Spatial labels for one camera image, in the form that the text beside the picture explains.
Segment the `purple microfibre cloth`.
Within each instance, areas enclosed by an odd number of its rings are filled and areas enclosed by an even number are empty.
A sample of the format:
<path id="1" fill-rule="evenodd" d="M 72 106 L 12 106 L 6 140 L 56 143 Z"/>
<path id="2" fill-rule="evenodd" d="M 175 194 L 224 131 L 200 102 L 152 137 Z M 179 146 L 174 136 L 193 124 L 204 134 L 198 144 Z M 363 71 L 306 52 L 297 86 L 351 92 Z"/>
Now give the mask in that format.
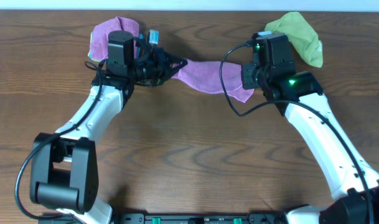
<path id="1" fill-rule="evenodd" d="M 191 88 L 207 94 L 223 93 L 222 84 L 219 74 L 220 62 L 195 62 L 187 61 L 187 65 L 172 76 Z M 254 90 L 245 90 L 241 82 L 241 65 L 235 63 L 223 64 L 223 82 L 228 96 L 234 97 L 236 100 L 246 103 L 253 95 Z"/>

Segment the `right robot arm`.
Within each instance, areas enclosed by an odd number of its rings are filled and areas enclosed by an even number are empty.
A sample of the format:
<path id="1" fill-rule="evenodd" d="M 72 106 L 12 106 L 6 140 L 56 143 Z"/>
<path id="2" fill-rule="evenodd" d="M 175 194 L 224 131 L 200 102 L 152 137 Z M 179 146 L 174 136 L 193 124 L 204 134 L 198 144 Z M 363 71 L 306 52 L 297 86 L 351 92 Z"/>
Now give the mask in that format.
<path id="1" fill-rule="evenodd" d="M 242 66 L 246 90 L 266 101 L 305 140 L 328 183 L 333 204 L 286 211 L 287 223 L 379 223 L 379 173 L 360 155 L 336 120 L 323 88 L 310 72 L 297 72 L 283 33 L 259 32 L 246 43 L 253 59 Z"/>

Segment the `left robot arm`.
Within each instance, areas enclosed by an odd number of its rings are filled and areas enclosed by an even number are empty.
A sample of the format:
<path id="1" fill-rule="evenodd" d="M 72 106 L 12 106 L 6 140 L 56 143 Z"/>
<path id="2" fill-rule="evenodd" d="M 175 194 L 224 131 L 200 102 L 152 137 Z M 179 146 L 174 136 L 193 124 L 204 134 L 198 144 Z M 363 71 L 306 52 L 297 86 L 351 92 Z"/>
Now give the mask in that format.
<path id="1" fill-rule="evenodd" d="M 60 213 L 39 220 L 111 223 L 112 207 L 97 196 L 96 144 L 136 85 L 162 85 L 188 64 L 128 31 L 112 31 L 107 41 L 107 57 L 93 66 L 88 98 L 56 132 L 40 133 L 25 161 L 31 165 L 30 200 Z"/>

